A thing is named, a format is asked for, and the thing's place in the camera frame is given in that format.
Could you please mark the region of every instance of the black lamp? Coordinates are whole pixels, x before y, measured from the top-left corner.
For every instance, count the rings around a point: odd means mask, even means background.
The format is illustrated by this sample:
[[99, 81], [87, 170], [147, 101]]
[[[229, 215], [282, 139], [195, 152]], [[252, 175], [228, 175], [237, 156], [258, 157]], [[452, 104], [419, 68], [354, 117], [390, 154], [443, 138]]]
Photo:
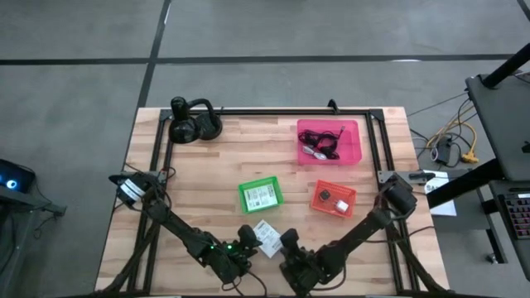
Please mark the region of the black lamp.
[[[204, 104], [208, 112], [196, 118], [190, 116], [190, 108]], [[196, 139], [213, 140], [223, 130], [221, 119], [215, 115], [214, 108], [208, 99], [195, 99], [186, 102], [180, 96], [171, 100], [173, 121], [169, 126], [169, 139], [174, 143], [186, 144]]]

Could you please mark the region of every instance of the pink plastic bin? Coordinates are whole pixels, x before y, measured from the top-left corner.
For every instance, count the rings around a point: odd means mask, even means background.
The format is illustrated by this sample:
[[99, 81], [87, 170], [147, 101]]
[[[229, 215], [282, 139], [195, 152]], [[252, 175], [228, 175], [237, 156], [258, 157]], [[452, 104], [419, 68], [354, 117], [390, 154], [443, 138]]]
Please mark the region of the pink plastic bin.
[[361, 153], [361, 142], [359, 140], [359, 126], [355, 120], [309, 120], [300, 119], [296, 124], [297, 134], [306, 129], [313, 132], [330, 131], [334, 134], [340, 132], [344, 126], [344, 131], [337, 144], [337, 153], [340, 159], [321, 161], [302, 151], [304, 144], [298, 141], [298, 163], [300, 165], [355, 165], [363, 157]]

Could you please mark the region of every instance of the green plastic tray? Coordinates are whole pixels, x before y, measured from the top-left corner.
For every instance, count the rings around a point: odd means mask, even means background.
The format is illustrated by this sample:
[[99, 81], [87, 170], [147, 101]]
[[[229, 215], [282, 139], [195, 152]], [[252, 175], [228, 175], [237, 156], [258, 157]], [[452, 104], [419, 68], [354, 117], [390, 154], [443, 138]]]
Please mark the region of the green plastic tray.
[[[271, 189], [267, 187], [263, 188], [264, 186], [267, 186], [267, 185], [272, 185], [272, 188]], [[278, 178], [276, 176], [243, 183], [239, 185], [238, 188], [239, 188], [239, 199], [241, 200], [241, 209], [243, 210], [244, 214], [249, 214], [252, 212], [269, 209], [272, 207], [276, 207], [280, 204], [283, 204], [283, 195], [282, 195], [282, 191], [280, 190], [280, 185], [278, 184]], [[264, 191], [266, 191], [266, 193], [268, 194], [267, 196], [265, 196], [266, 204], [263, 203], [263, 199], [257, 199], [257, 196], [256, 196], [258, 194], [262, 194]], [[273, 201], [272, 195], [271, 195], [272, 191], [274, 191], [274, 195], [276, 196], [276, 203], [274, 204], [272, 204], [272, 201]]]

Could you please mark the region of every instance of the orange plastic tray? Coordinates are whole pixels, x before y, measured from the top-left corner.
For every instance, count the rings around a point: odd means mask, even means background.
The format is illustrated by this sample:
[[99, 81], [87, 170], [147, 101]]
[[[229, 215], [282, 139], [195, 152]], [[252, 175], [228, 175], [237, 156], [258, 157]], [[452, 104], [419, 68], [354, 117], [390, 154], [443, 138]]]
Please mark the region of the orange plastic tray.
[[[330, 193], [330, 197], [327, 200], [320, 198], [320, 193], [327, 190]], [[333, 214], [343, 218], [351, 218], [354, 214], [355, 196], [357, 192], [349, 187], [337, 185], [335, 183], [318, 180], [316, 182], [315, 193], [313, 194], [313, 200], [311, 201], [311, 207], [315, 210]], [[346, 212], [342, 213], [335, 209], [335, 205], [339, 200], [344, 201], [348, 204]]]

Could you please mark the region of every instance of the blue light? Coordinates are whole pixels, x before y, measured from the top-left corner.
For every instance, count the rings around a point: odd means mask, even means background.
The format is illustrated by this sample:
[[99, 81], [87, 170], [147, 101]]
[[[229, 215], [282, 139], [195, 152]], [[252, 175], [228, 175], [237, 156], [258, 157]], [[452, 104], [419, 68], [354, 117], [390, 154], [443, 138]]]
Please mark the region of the blue light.
[[8, 187], [8, 189], [12, 190], [14, 189], [15, 187], [17, 187], [17, 182], [14, 181], [14, 180], [10, 180], [6, 183], [6, 186]]

